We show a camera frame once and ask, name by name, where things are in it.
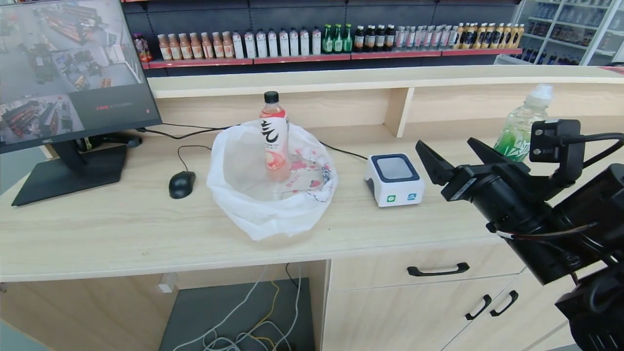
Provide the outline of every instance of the monitor stand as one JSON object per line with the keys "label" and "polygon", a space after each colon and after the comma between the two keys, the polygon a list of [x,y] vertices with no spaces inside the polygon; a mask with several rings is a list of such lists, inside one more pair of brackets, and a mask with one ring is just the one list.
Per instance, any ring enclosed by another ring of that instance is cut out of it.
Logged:
{"label": "monitor stand", "polygon": [[11,205],[22,206],[121,179],[126,145],[81,154],[73,141],[51,144],[58,159],[35,166]]}

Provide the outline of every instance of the white plastic bag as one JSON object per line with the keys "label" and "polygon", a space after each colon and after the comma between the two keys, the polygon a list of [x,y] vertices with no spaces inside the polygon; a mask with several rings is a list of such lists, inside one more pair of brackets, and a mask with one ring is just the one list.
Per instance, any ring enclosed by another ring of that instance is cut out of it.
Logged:
{"label": "white plastic bag", "polygon": [[253,240],[310,230],[329,206],[338,175],[325,147],[290,124],[294,162],[288,181],[268,180],[260,121],[231,127],[212,146],[207,186],[215,202]]}

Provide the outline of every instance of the computer monitor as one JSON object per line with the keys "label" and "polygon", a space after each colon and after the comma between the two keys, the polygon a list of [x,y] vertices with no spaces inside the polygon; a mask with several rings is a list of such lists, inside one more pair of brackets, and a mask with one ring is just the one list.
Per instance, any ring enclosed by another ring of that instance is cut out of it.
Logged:
{"label": "computer monitor", "polygon": [[0,6],[0,154],[59,155],[13,205],[118,182],[126,146],[80,154],[74,140],[160,123],[119,0]]}

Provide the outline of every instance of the black bottle cap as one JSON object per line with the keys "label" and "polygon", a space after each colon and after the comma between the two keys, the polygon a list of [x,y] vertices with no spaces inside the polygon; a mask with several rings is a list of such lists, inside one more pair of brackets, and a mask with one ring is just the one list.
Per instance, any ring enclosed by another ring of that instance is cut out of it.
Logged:
{"label": "black bottle cap", "polygon": [[265,93],[265,103],[277,104],[280,101],[280,95],[276,91],[267,91]]}

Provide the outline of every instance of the robotic arm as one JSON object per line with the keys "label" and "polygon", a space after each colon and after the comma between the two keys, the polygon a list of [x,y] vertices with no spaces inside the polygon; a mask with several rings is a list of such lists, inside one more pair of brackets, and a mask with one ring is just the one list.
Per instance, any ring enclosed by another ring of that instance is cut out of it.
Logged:
{"label": "robotic arm", "polygon": [[[583,351],[624,350],[624,165],[612,164],[555,207],[546,201],[574,185],[584,168],[624,146],[624,134],[580,134],[576,120],[536,122],[530,160],[558,163],[550,176],[530,175],[477,139],[468,145],[482,165],[454,167],[423,141],[416,151],[446,201],[466,200],[488,220],[543,284],[571,275],[576,288],[555,303]],[[585,143],[618,140],[583,161]],[[581,280],[575,272],[598,261],[607,267]]]}

